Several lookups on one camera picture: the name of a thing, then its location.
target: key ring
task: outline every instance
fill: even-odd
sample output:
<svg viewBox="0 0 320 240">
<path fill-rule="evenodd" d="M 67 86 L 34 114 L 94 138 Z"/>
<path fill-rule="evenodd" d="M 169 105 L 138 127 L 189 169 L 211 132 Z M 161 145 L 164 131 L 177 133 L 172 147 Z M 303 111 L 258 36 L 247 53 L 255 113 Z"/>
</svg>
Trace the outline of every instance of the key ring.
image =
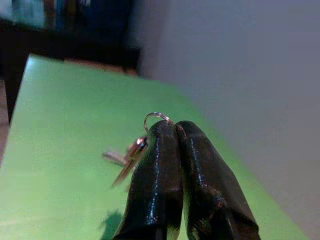
<svg viewBox="0 0 320 240">
<path fill-rule="evenodd" d="M 148 125 L 147 125 L 147 119 L 148 117 L 151 117 L 151 116 L 155 116 L 155 117 L 158 117 L 158 118 L 162 118 L 164 120 L 166 120 L 167 122 L 171 123 L 171 124 L 175 124 L 167 115 L 164 115 L 163 113 L 161 112 L 150 112 L 149 114 L 147 114 L 144 118 L 144 124 L 143 124 L 143 127 L 145 129 L 146 132 L 149 131 L 148 129 Z"/>
</svg>

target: green table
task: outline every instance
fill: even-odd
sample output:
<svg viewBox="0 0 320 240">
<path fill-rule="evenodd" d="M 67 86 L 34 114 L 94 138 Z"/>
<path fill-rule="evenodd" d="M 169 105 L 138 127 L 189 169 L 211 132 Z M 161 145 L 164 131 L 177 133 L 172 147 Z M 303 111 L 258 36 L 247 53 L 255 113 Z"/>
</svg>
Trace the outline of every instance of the green table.
<svg viewBox="0 0 320 240">
<path fill-rule="evenodd" d="M 27 62 L 0 170 L 0 239 L 111 239 L 129 180 L 111 188 L 121 167 L 101 154 L 125 151 L 155 111 L 208 134 L 236 174 L 261 239 L 307 239 L 176 88 L 37 56 Z M 187 239 L 184 223 L 179 239 Z"/>
</svg>

